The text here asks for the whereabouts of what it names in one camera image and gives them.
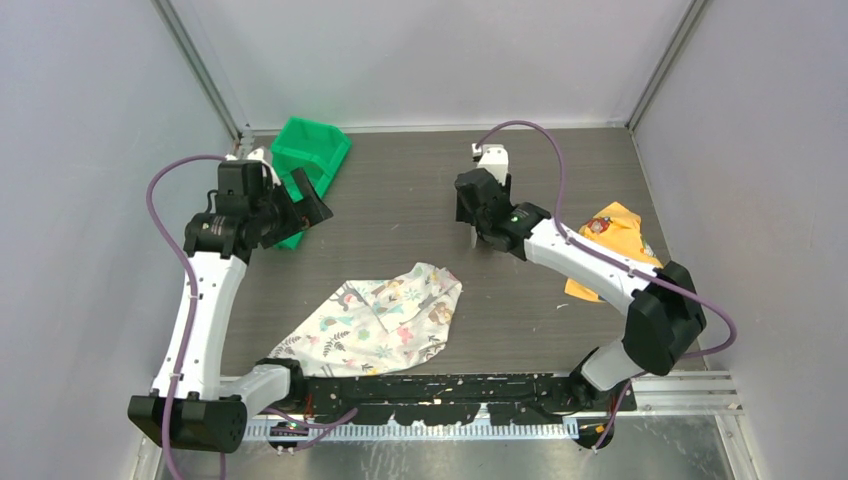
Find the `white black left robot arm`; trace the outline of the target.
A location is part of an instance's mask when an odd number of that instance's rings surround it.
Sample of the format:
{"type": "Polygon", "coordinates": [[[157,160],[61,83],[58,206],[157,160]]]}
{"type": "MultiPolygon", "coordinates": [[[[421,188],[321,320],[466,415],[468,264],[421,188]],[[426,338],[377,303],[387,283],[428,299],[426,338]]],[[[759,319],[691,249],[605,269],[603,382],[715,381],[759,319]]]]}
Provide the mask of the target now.
{"type": "Polygon", "coordinates": [[[206,210],[186,225],[183,244],[165,238],[185,272],[181,303],[160,371],[148,393],[130,398],[127,415],[162,448],[229,454],[254,416],[271,406],[296,413],[307,398],[305,375],[293,358],[264,358],[234,381],[221,379],[230,315],[251,254],[332,212],[301,168],[290,174],[300,193],[294,200],[265,162],[218,162],[218,185],[207,194],[206,210]]]}

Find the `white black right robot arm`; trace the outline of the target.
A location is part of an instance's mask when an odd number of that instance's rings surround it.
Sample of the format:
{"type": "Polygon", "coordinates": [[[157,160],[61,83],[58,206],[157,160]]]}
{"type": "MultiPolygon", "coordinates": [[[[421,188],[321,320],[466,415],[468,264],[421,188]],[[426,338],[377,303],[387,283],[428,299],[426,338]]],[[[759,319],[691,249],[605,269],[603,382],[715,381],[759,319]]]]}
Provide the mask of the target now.
{"type": "Polygon", "coordinates": [[[571,397],[596,410],[611,390],[641,372],[668,374],[706,326],[693,300],[688,270],[628,259],[559,225],[528,202],[512,204],[509,189],[486,169],[457,176],[457,219],[493,249],[549,268],[589,288],[625,318],[620,339],[592,350],[572,371],[571,397]]]}

